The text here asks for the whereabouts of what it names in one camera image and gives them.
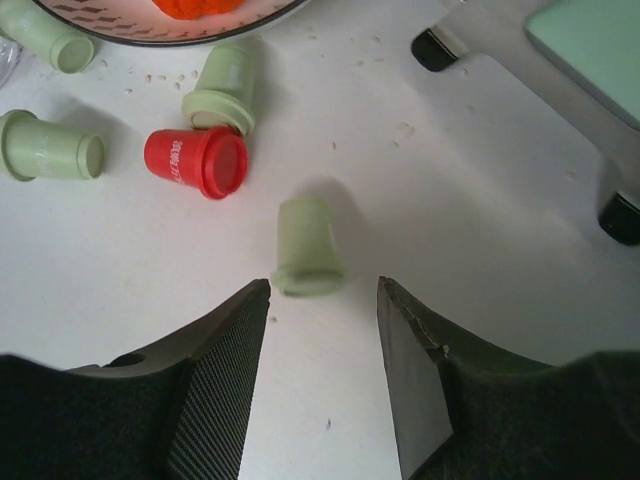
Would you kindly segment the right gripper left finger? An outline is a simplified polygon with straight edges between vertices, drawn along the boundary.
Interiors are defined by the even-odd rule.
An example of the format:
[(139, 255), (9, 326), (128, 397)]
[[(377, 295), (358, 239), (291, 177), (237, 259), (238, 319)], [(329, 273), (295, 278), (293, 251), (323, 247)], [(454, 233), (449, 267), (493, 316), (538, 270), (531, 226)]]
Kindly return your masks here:
[(254, 280), (103, 366), (58, 370), (3, 355), (2, 477), (237, 478), (270, 294)]

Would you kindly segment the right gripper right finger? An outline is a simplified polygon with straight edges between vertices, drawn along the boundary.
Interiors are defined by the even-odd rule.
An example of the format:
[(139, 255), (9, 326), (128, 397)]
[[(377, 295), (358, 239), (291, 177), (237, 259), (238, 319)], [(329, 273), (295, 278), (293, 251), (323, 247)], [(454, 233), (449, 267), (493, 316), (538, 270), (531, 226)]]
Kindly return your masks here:
[(377, 287), (377, 322), (405, 479), (635, 479), (639, 354), (560, 366), (498, 347)]

